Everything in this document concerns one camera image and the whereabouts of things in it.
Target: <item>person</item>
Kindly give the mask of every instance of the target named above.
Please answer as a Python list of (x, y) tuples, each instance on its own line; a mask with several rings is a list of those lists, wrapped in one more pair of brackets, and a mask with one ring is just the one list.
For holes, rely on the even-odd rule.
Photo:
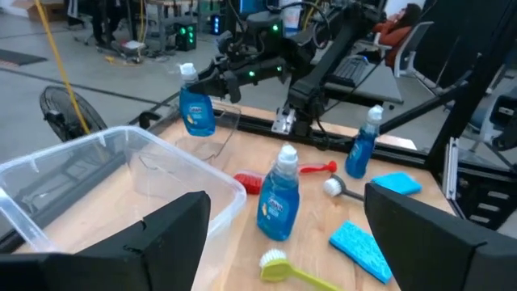
[[(111, 40), (115, 40), (113, 32), (119, 27), (120, 20), (125, 16), (126, 9), (120, 4), (120, 0), (105, 0), (106, 1), (106, 16), (108, 18), (108, 25), (111, 32)], [(95, 2), (95, 8), (91, 13), (91, 28), (94, 33), (95, 42), (97, 45), (105, 45), (103, 39), (103, 0)]]
[[(402, 8), (398, 13), (391, 15), (384, 23), (378, 23), (373, 29), (373, 32), (379, 32), (379, 44), (389, 45), (393, 48), (387, 52), (385, 63), (387, 66), (393, 68), (395, 64), (395, 57), (398, 49), (403, 43), (403, 39), (410, 33), (411, 28), (417, 24), (420, 19), (422, 9), (414, 3), (409, 3), (406, 8)], [(365, 56), (369, 62), (378, 63), (381, 61), (380, 52), (363, 51), (358, 53)]]

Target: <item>yellow dish brush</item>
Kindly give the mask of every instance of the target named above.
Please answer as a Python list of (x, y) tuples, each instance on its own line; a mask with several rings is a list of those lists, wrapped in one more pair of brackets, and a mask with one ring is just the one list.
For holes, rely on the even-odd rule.
[(338, 291), (338, 287), (325, 282), (324, 280), (318, 279), (315, 276), (311, 276), (300, 269), (294, 268), (289, 261), (287, 256), (281, 250), (272, 249), (265, 253), (260, 259), (260, 278), (270, 282), (280, 282), (286, 280), (290, 276), (294, 276), (298, 279), (311, 284), (318, 290), (325, 291)]

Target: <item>bottle cap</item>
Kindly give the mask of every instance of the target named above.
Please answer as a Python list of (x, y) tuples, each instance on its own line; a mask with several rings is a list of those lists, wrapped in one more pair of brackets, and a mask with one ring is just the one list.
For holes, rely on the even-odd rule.
[(197, 79), (197, 72), (195, 71), (194, 64), (184, 63), (179, 65), (179, 71), (184, 81), (194, 81)]
[(376, 105), (376, 106), (370, 108), (370, 110), (368, 110), (367, 121), (369, 123), (374, 123), (374, 124), (380, 123), (380, 120), (382, 120), (383, 111), (384, 111), (384, 109), (380, 105)]
[(298, 164), (298, 153), (296, 149), (288, 143), (282, 146), (282, 150), (278, 154), (278, 163), (282, 166), (295, 166)]

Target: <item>electric fan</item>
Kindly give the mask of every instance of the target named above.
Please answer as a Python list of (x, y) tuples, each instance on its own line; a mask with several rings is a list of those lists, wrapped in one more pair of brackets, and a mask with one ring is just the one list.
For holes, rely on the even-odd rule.
[[(90, 132), (107, 129), (106, 123), (95, 109), (79, 94), (74, 92), (74, 96)], [(44, 120), (62, 141), (71, 141), (86, 135), (66, 88), (47, 86), (40, 95), (40, 107)]]

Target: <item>blue sponge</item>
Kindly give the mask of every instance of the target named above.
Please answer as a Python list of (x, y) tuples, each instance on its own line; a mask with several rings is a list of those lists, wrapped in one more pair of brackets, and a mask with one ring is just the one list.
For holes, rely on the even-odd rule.
[(350, 221), (346, 221), (332, 234), (330, 244), (382, 283), (386, 284), (391, 279), (391, 270), (375, 239)]
[(422, 191), (422, 185), (404, 172), (378, 176), (373, 178), (372, 182), (402, 195), (411, 195)]

